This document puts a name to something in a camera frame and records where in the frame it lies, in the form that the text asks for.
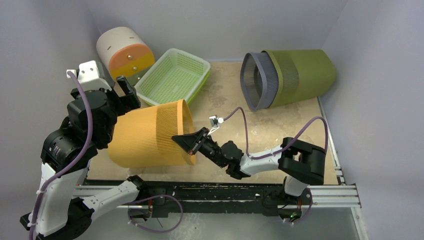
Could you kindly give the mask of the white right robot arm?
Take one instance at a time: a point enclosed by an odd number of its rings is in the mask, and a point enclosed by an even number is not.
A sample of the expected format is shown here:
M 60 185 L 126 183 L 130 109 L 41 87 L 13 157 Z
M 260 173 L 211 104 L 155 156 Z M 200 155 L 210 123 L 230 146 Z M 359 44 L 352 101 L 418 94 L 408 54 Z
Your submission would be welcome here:
M 271 150 L 250 155 L 232 140 L 219 145 L 206 127 L 171 139 L 188 155 L 201 153 L 237 180 L 268 171 L 286 173 L 280 196 L 288 204 L 298 200 L 306 187 L 324 184 L 326 149 L 293 137 L 285 137 Z

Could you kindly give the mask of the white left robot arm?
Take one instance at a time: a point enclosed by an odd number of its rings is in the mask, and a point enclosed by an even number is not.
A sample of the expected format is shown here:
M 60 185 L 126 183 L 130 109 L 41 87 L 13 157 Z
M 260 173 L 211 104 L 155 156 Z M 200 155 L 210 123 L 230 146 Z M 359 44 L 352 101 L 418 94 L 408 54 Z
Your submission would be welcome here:
M 87 176 L 90 161 L 112 141 L 118 117 L 141 106 L 124 76 L 116 79 L 124 94 L 112 86 L 83 89 L 77 81 L 59 129 L 45 139 L 41 151 L 41 180 L 35 205 L 20 218 L 31 240 L 73 240 L 98 217 L 131 202 L 146 203 L 149 191 L 138 176 L 89 197 L 74 190 Z

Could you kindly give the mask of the yellow slatted waste basket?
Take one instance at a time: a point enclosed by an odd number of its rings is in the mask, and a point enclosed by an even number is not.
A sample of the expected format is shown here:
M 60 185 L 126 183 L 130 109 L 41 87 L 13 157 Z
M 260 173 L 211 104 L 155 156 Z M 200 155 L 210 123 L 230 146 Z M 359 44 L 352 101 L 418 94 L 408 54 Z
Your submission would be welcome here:
M 132 110 L 117 118 L 108 156 L 123 168 L 194 165 L 172 137 L 195 131 L 184 99 Z

